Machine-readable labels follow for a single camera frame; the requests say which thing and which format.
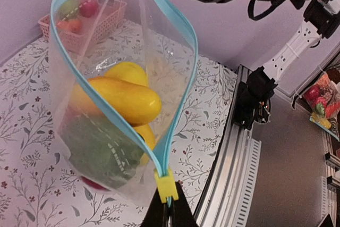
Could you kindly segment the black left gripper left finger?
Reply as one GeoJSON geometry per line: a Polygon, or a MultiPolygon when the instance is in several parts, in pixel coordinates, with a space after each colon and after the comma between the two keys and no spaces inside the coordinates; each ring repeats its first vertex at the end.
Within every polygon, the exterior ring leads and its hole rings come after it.
{"type": "Polygon", "coordinates": [[[166,227],[168,225],[168,205],[162,203],[159,192],[155,192],[142,221],[142,227],[166,227]]]}

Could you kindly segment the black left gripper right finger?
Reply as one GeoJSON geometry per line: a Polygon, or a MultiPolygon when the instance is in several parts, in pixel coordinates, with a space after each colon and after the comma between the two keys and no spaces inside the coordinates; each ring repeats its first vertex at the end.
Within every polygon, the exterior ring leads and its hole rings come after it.
{"type": "Polygon", "coordinates": [[[178,199],[173,198],[169,209],[170,226],[198,227],[191,208],[186,200],[182,186],[175,182],[178,199]]]}

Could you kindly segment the red toy pomegranate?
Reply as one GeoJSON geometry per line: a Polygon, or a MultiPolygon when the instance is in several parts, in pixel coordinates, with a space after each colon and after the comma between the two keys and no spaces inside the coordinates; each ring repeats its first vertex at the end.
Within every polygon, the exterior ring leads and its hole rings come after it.
{"type": "Polygon", "coordinates": [[[81,179],[86,185],[88,185],[89,187],[92,187],[96,190],[101,190],[101,191],[108,191],[107,188],[99,185],[98,183],[95,183],[93,182],[92,180],[90,179],[87,179],[86,177],[84,176],[80,176],[79,179],[81,179]]]}

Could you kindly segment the clear zip top bag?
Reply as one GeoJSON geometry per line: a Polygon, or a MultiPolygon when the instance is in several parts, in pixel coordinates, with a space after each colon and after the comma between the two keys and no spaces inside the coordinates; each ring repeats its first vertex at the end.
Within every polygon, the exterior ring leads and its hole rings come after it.
{"type": "Polygon", "coordinates": [[[169,0],[52,0],[54,124],[88,186],[146,205],[167,174],[198,42],[169,0]]]}

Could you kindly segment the green toy pepper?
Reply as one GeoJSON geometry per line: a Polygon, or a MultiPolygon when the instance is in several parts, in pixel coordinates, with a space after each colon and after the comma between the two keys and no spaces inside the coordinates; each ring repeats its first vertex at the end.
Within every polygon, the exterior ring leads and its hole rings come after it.
{"type": "Polygon", "coordinates": [[[75,117],[62,127],[61,138],[80,174],[109,189],[127,184],[144,154],[106,117],[75,117]]]}

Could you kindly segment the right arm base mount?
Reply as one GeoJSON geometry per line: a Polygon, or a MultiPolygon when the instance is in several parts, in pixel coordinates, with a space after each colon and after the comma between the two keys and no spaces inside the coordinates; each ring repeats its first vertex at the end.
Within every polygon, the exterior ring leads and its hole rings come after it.
{"type": "Polygon", "coordinates": [[[264,67],[251,72],[246,82],[240,82],[236,94],[234,123],[251,130],[253,123],[266,124],[269,121],[271,104],[277,84],[267,76],[264,67]]]}

